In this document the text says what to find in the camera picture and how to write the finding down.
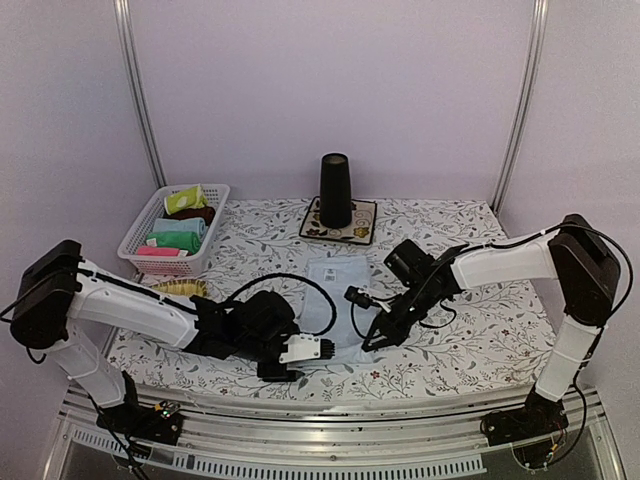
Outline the light blue towel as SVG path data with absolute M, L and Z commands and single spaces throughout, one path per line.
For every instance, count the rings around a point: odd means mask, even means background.
M 337 317 L 332 329 L 321 337 L 334 342 L 336 351 L 332 359 L 300 362 L 300 366 L 348 365 L 351 368 L 373 364 L 373 352 L 361 349 L 363 339 L 356 333 L 351 322 L 351 303 L 344 298 L 349 286 L 371 287 L 372 276 L 364 255 L 312 258 L 307 262 L 306 276 L 322 287 L 336 305 Z M 331 310 L 325 298 L 308 286 L 303 298 L 299 325 L 303 332 L 319 332 L 328 325 Z

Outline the yellow-green patterned towel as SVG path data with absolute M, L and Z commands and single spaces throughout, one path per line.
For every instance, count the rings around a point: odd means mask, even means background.
M 168 215 L 187 209 L 199 209 L 208 205 L 201 185 L 194 185 L 164 198 L 164 208 Z

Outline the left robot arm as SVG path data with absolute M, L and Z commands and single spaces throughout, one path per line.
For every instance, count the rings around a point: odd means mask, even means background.
M 140 333 L 193 355 L 245 358 L 256 363 L 265 381 L 294 381 L 298 374 L 290 364 L 321 353 L 320 338 L 299 329 L 291 306 L 275 292 L 221 303 L 163 294 L 104 271 L 83 258 L 72 240 L 24 271 L 17 298 L 1 318 L 19 344 L 57 363 L 128 434 L 148 426 L 148 412 L 136 402 L 129 375 L 83 332 L 85 321 Z

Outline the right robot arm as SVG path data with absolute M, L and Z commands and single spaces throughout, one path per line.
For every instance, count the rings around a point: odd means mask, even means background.
M 561 308 L 555 341 L 532 387 L 535 400 L 517 415 L 517 427 L 527 436 L 554 422 L 554 403 L 577 379 L 635 283 L 622 245 L 579 214 L 533 234 L 456 245 L 438 256 L 405 240 L 384 262 L 404 291 L 375 316 L 363 339 L 365 351 L 401 345 L 433 307 L 465 292 L 524 281 L 555 286 Z

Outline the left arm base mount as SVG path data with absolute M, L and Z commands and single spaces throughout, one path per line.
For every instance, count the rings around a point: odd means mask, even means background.
M 144 407 L 123 403 L 110 408 L 98 408 L 97 426 L 127 439 L 147 440 L 176 446 L 185 417 L 171 413 L 166 407 Z

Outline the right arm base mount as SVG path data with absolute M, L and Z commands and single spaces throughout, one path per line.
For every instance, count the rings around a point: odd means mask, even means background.
M 537 395 L 528 396 L 524 405 L 491 412 L 482 417 L 480 432 L 490 446 L 524 441 L 560 432 L 569 425 L 564 404 Z

